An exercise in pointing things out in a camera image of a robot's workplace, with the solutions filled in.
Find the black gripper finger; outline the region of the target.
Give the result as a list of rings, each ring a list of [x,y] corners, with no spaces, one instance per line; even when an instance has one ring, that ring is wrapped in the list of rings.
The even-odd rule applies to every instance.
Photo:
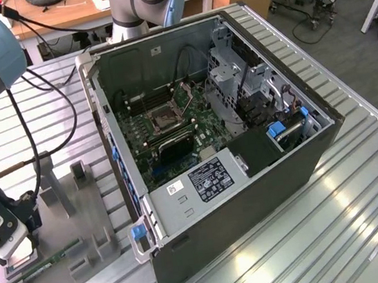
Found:
[[[43,258],[43,252],[40,246],[40,236],[39,231],[35,230],[34,232],[28,235],[29,242],[31,243],[32,247],[32,255],[30,256],[32,263],[38,263],[39,260]]]

